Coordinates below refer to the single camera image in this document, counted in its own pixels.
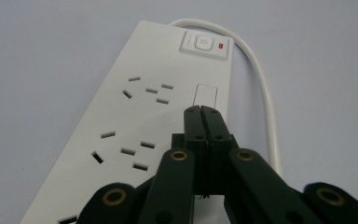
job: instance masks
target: power strip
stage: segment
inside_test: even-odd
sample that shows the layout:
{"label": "power strip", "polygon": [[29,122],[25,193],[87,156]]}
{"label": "power strip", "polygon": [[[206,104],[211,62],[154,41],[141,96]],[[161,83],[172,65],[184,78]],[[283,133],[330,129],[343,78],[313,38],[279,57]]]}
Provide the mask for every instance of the power strip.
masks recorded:
{"label": "power strip", "polygon": [[[232,52],[231,38],[141,21],[21,223],[76,223],[99,188],[145,182],[184,131],[186,108],[226,118]],[[196,200],[194,221],[216,223],[221,202]]]}

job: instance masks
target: white plastic casing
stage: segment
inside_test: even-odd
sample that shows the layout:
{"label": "white plastic casing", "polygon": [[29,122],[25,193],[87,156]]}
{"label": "white plastic casing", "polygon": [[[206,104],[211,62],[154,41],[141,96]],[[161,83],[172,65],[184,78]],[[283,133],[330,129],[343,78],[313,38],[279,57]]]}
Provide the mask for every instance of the white plastic casing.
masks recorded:
{"label": "white plastic casing", "polygon": [[[224,48],[181,48],[189,34],[210,36]],[[170,149],[172,133],[184,131],[183,111],[193,104],[226,118],[232,49],[228,37],[141,21],[21,223],[76,220],[99,188],[145,182]],[[222,203],[196,200],[195,223],[216,223]]]}

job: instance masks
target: switch button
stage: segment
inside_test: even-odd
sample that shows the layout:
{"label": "switch button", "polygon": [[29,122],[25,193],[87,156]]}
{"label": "switch button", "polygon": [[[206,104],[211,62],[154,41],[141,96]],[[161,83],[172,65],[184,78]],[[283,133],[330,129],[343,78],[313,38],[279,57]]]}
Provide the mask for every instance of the switch button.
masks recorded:
{"label": "switch button", "polygon": [[202,50],[212,49],[213,38],[207,35],[198,35],[196,41],[196,48]]}

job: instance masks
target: white power strip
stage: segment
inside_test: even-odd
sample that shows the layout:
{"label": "white power strip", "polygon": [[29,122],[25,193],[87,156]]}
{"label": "white power strip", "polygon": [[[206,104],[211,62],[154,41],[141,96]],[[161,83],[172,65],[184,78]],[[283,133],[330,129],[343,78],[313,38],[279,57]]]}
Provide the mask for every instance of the white power strip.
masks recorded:
{"label": "white power strip", "polygon": [[[141,21],[21,223],[76,223],[99,188],[145,182],[184,131],[186,108],[225,119],[232,51],[225,36]],[[195,222],[216,223],[221,202],[196,200]]]}

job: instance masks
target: extension socket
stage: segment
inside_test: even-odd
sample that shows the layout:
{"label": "extension socket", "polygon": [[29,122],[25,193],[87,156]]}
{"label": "extension socket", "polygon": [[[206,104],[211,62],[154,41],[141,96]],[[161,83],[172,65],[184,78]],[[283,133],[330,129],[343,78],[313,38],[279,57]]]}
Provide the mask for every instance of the extension socket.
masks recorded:
{"label": "extension socket", "polygon": [[[141,21],[91,101],[22,224],[69,224],[115,182],[152,177],[183,112],[207,105],[227,117],[233,40]],[[216,223],[222,198],[196,200],[194,221]]]}

